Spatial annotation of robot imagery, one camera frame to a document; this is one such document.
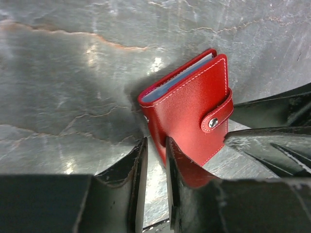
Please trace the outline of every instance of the silver snap button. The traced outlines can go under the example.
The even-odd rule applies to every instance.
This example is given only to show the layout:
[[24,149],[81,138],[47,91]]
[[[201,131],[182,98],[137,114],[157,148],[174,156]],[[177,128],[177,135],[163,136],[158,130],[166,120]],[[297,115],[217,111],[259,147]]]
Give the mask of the silver snap button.
[[149,119],[144,115],[144,118],[146,120],[147,123],[149,123]]
[[214,128],[217,124],[218,124],[218,119],[217,118],[213,118],[212,120],[209,121],[208,126],[210,128]]

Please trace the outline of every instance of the gray floor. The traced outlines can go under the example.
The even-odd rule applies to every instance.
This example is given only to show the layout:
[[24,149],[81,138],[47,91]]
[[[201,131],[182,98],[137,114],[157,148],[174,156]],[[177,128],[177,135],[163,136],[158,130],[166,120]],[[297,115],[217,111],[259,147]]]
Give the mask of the gray floor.
[[[106,169],[149,136],[140,91],[210,47],[228,56],[235,103],[311,80],[309,0],[1,0],[0,20],[1,173]],[[149,152],[145,226],[168,217]],[[227,148],[205,168],[272,176]]]

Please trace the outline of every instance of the metal rivet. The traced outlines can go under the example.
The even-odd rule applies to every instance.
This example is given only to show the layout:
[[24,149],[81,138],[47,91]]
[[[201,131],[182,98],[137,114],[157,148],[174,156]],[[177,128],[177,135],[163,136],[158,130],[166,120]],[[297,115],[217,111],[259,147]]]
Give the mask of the metal rivet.
[[208,126],[210,128],[214,128],[218,123],[218,119],[217,118],[213,118],[212,120],[209,121]]
[[144,118],[146,120],[147,123],[149,123],[149,119],[144,115]]

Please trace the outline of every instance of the red leather card holder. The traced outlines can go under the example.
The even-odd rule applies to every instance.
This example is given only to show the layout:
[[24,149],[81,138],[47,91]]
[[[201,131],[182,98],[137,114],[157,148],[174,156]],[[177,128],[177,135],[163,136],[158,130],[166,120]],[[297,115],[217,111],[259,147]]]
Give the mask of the red leather card holder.
[[[211,60],[172,85],[159,98],[144,100],[211,54]],[[227,57],[209,49],[142,91],[138,101],[163,163],[169,136],[190,159],[203,166],[224,146],[228,118],[233,112]]]

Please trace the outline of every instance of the leather wallet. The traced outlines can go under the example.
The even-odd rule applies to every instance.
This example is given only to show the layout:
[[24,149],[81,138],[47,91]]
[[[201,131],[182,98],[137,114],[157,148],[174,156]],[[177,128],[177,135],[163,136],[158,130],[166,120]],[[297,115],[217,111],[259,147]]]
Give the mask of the leather wallet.
[[138,102],[164,164],[169,136],[203,166],[224,146],[233,112],[227,57],[208,49],[142,91]]

